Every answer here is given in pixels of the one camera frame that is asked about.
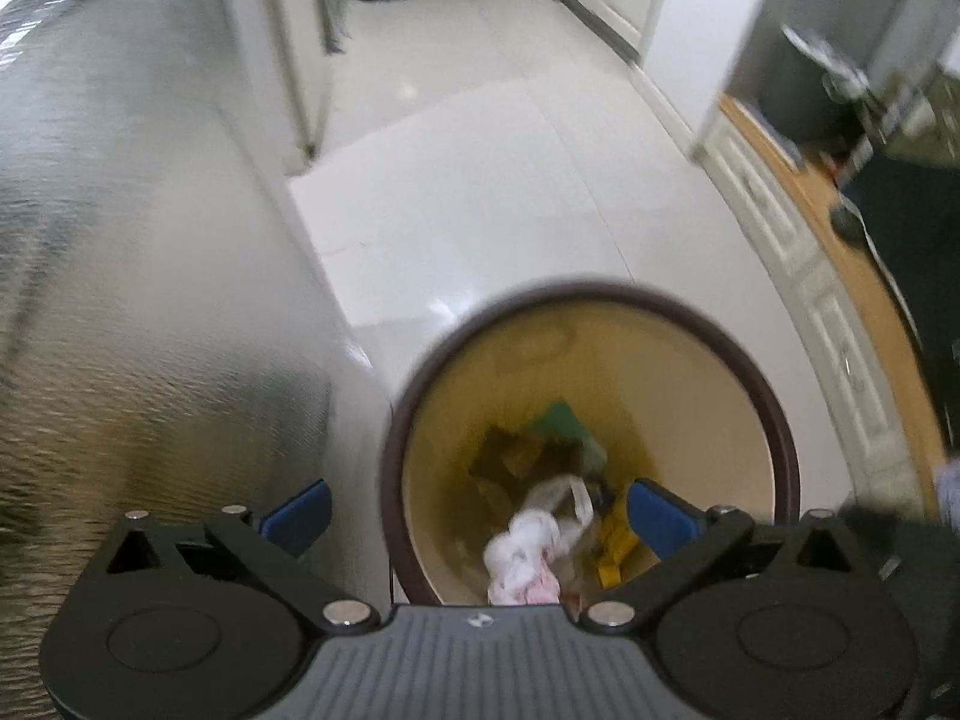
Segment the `teal plastic bag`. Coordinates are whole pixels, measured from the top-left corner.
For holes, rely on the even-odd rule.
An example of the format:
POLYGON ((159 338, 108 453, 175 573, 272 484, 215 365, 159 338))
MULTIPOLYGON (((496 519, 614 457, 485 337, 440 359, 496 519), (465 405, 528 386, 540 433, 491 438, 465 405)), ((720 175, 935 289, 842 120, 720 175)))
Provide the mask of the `teal plastic bag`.
POLYGON ((526 429, 550 444, 566 450, 571 473, 601 476, 607 466, 607 450, 587 429, 566 400, 555 400, 526 429))

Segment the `brown cardboard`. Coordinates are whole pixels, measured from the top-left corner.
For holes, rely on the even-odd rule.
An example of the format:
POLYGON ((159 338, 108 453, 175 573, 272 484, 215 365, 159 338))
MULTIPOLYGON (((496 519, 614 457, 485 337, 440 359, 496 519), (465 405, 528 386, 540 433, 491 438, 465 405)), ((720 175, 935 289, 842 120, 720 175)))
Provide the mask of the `brown cardboard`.
POLYGON ((492 427, 467 472, 490 512, 506 520, 537 484, 562 475, 597 476, 606 463, 605 450, 592 437, 545 427, 517 433, 492 427))

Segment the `dark bin with white liner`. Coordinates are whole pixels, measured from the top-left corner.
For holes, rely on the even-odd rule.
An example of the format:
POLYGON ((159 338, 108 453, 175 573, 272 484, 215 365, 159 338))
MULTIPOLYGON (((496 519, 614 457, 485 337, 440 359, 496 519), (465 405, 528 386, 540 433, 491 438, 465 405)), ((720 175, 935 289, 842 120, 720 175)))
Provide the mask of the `dark bin with white liner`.
POLYGON ((798 145, 852 142, 862 132, 869 80, 818 32, 782 23, 758 107, 776 133, 798 145))

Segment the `black round object on cabinet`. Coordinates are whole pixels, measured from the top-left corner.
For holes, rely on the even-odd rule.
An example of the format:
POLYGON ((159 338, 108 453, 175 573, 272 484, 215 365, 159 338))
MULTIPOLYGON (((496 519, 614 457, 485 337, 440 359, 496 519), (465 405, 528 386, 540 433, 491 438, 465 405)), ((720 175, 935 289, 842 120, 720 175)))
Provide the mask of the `black round object on cabinet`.
POLYGON ((836 237, 854 249, 867 249, 867 232, 861 216, 844 203, 835 203, 830 211, 830 226, 836 237))

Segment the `yellow wastebasket with brown rim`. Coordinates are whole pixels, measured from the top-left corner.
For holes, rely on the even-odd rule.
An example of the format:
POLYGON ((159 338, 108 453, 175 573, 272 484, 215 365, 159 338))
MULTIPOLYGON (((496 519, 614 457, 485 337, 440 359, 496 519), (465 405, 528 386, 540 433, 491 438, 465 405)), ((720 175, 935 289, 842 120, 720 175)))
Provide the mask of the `yellow wastebasket with brown rim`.
POLYGON ((797 450, 760 366, 719 323, 652 289, 555 281, 438 343, 381 457, 392 568, 417 605, 478 605, 482 554, 542 479, 652 479, 700 507, 791 522, 797 450))

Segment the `white low cabinet wood top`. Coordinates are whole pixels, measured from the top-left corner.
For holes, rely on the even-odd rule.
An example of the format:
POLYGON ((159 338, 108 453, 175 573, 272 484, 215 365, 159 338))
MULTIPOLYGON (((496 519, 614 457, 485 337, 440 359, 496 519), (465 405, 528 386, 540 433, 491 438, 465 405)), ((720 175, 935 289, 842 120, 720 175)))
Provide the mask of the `white low cabinet wood top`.
POLYGON ((697 156, 788 307, 853 494, 937 517, 935 473, 946 465, 947 445, 895 301, 869 255, 833 231, 832 177, 815 163, 789 166, 754 114, 727 94, 697 156))

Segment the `white refrigerator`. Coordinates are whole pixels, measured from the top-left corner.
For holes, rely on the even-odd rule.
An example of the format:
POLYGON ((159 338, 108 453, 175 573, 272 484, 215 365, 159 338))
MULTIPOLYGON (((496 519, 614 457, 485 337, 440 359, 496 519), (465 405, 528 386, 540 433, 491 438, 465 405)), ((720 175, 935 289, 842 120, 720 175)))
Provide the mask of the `white refrigerator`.
POLYGON ((226 2, 270 149, 297 176, 324 142, 348 0, 226 2))

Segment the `yellow cardboard box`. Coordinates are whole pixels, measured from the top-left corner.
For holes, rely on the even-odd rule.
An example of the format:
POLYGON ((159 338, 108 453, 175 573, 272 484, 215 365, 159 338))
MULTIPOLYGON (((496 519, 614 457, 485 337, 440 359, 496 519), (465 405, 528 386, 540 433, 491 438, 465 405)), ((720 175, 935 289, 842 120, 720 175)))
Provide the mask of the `yellow cardboard box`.
POLYGON ((658 556, 631 530, 626 515, 626 493, 620 494, 612 509, 602 517, 594 548, 594 564, 601 589, 621 587, 658 562, 658 556))

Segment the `black bear cloth cover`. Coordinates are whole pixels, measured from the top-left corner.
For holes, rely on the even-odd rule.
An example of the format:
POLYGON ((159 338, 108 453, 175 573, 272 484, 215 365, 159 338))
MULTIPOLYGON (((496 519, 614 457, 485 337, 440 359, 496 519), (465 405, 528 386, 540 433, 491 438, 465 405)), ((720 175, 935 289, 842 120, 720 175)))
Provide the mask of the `black bear cloth cover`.
POLYGON ((940 429, 958 447, 958 78, 932 75, 839 179, 848 236, 869 250, 913 335, 940 429))

